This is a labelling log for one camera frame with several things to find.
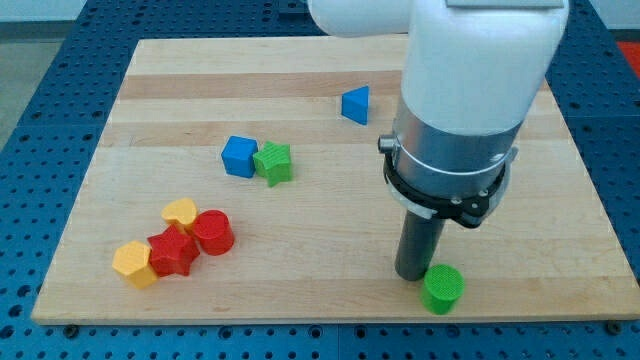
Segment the silver wrist flange mount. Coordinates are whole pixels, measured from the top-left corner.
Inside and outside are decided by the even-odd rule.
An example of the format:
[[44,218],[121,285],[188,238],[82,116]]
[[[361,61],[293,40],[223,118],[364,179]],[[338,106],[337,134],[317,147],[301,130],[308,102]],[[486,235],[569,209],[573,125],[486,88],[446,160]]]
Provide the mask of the silver wrist flange mount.
[[392,133],[378,140],[385,182],[411,213],[477,228],[508,187],[518,130],[455,134],[425,123],[400,101]]

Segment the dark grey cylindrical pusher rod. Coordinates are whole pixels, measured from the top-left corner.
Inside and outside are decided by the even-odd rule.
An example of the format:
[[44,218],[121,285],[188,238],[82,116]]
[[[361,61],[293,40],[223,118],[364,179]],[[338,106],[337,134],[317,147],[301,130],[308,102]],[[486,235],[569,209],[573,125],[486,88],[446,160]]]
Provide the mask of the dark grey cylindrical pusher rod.
[[394,263],[401,278],[417,281],[424,277],[444,225],[444,219],[427,219],[406,211]]

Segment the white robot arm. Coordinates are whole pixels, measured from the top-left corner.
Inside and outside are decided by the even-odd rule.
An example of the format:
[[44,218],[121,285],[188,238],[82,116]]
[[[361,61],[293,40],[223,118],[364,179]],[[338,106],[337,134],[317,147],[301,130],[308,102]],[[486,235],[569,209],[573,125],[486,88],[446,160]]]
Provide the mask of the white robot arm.
[[478,227],[499,205],[514,141],[565,31],[566,1],[310,0],[338,37],[406,34],[396,116],[379,138],[406,210],[397,274],[421,279],[447,221]]

